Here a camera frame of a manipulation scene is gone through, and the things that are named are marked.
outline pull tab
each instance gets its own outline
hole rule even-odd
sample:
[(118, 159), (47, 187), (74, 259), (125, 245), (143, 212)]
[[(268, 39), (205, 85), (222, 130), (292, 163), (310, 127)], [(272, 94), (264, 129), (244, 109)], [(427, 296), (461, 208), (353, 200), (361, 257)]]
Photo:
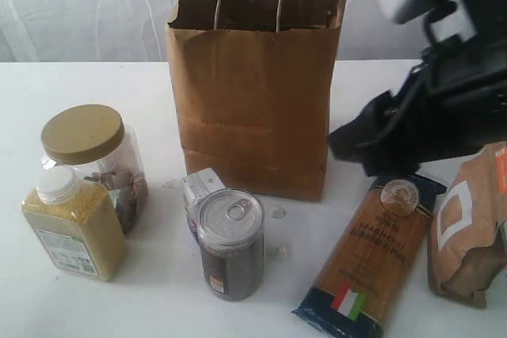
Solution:
[(251, 204), (248, 199), (240, 199), (227, 209), (227, 217), (234, 221), (241, 221), (250, 211)]

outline brown paper bag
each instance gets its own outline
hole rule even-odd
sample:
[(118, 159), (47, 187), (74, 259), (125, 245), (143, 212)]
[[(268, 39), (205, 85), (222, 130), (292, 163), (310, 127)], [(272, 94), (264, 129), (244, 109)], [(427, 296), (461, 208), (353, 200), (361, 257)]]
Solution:
[(179, 0), (166, 40), (188, 173), (321, 198), (345, 1)]
[(507, 149), (486, 146), (461, 165), (428, 240), (433, 293), (486, 308), (486, 290), (507, 264)]

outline white table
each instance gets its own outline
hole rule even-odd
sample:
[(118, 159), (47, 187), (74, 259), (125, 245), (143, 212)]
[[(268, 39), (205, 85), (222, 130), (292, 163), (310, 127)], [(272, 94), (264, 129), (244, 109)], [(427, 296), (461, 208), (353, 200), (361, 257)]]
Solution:
[[(414, 61), (339, 62), (331, 128), (352, 119), (373, 96), (398, 88)], [(164, 188), (185, 175), (166, 63), (0, 64), (0, 336), (51, 337), (321, 337), (292, 315), (341, 236), (371, 181), (359, 165), (330, 158), (321, 203), (261, 197), (268, 212), (267, 250), (284, 244), (285, 261), (266, 258), (259, 291), (223, 302), (204, 285), (199, 249), (185, 220), (181, 194)], [(147, 210), (128, 240), (129, 254), (111, 283), (59, 272), (19, 211), (35, 184), (40, 131), (57, 112), (97, 102), (120, 111), (139, 138), (150, 185)], [(425, 165), (448, 183), (461, 160)], [(392, 338), (505, 336), (507, 279), (477, 311), (433, 296), (425, 245), (395, 307)]]

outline white backdrop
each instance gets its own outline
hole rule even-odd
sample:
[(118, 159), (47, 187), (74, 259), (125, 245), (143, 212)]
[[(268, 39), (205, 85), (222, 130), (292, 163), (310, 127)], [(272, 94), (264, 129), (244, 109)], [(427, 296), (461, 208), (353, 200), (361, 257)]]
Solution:
[[(159, 61), (177, 0), (0, 0), (0, 61)], [(377, 0), (349, 0), (340, 59), (417, 58), (420, 23), (396, 26)]]

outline can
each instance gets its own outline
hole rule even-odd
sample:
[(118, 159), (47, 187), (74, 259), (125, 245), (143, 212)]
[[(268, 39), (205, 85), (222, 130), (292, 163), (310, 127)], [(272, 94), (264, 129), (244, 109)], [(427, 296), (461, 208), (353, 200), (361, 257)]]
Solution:
[(192, 173), (182, 182), (187, 222), (190, 232), (197, 241), (197, 213), (200, 203), (213, 192), (225, 189), (225, 185), (211, 168)]
[(264, 208), (238, 189), (223, 189), (203, 201), (197, 219), (204, 279), (212, 293), (239, 301), (259, 287), (264, 271)]

